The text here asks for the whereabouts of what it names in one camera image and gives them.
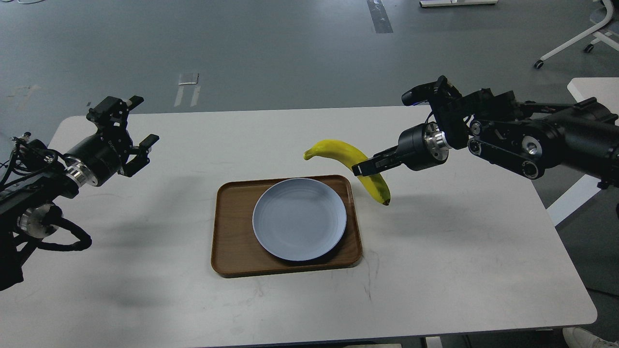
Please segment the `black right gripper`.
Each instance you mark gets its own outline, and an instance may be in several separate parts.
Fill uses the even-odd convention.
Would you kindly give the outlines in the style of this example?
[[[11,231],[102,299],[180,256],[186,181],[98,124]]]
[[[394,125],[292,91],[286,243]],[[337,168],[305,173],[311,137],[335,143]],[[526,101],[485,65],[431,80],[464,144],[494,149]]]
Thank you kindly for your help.
[[[367,160],[352,165],[354,176],[369,177],[404,165],[413,171],[442,165],[449,145],[437,123],[424,123],[403,131],[396,147],[387,148]]]

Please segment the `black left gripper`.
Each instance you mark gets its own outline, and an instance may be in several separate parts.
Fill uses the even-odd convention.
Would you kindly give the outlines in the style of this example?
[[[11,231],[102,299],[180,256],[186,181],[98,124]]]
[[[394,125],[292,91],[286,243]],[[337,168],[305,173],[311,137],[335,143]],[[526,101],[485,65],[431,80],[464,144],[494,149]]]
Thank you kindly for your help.
[[[127,131],[130,112],[144,102],[140,96],[127,100],[108,96],[94,108],[89,108],[86,118],[97,130],[64,154],[69,165],[87,168],[88,184],[101,187],[119,171],[133,177],[150,163],[148,155],[160,137],[149,134],[137,146]]]

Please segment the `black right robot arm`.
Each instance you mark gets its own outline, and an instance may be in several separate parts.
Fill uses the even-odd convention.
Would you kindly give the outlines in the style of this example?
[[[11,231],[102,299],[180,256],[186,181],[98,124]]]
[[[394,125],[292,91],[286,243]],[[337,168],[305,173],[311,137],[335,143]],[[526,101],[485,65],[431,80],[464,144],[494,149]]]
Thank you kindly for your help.
[[[494,95],[488,88],[464,96],[441,76],[408,90],[401,101],[427,102],[434,121],[403,131],[395,147],[354,161],[354,175],[400,165],[421,171],[445,163],[449,150],[466,148],[529,180],[564,165],[597,178],[598,188],[618,185],[618,116],[593,97],[568,105],[518,102],[511,91]]]

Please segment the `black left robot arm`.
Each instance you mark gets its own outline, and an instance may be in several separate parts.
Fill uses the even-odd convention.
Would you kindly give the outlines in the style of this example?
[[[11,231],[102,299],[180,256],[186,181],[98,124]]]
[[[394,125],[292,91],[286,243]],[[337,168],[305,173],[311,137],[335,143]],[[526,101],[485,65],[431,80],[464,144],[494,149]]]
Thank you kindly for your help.
[[[1,289],[24,280],[22,267],[38,249],[71,252],[91,246],[91,236],[63,216],[55,199],[75,198],[84,185],[101,187],[115,174],[131,177],[149,164],[159,140],[150,134],[138,145],[127,130],[130,112],[144,99],[108,96],[90,108],[87,120],[96,132],[66,153],[48,148],[25,132],[1,177]]]

